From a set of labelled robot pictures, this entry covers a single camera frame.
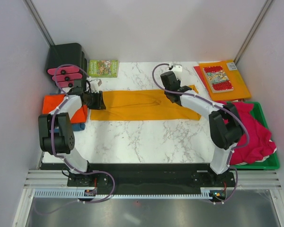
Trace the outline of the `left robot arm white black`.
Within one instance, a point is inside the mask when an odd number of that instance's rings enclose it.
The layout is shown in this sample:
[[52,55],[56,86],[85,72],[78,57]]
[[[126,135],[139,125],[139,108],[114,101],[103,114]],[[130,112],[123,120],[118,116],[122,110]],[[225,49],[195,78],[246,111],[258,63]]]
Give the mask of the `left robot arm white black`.
[[75,80],[75,85],[64,93],[63,100],[47,114],[38,117],[39,143],[43,152],[62,160],[71,172],[79,174],[84,186],[94,182],[94,174],[88,170],[89,162],[75,148],[75,136],[71,118],[84,105],[90,110],[105,110],[102,81]]

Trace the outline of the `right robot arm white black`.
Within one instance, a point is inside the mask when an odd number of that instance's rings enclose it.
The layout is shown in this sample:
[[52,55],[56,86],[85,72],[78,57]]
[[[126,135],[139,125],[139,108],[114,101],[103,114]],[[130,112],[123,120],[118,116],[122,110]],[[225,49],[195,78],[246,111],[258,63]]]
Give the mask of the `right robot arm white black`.
[[214,154],[207,174],[208,183],[218,186],[224,181],[224,172],[230,166],[231,156],[241,140],[246,135],[249,142],[247,128],[243,124],[236,106],[232,103],[225,105],[210,101],[188,86],[181,86],[173,71],[160,76],[166,97],[181,107],[190,109],[209,122],[210,137],[214,143]]

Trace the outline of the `yellow t shirt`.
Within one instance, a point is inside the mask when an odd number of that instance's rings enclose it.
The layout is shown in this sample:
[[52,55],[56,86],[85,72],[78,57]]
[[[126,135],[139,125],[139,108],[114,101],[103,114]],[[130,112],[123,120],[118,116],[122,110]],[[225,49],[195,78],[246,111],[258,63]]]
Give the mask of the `yellow t shirt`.
[[105,110],[92,110],[94,121],[195,120],[201,115],[172,103],[162,90],[104,91]]

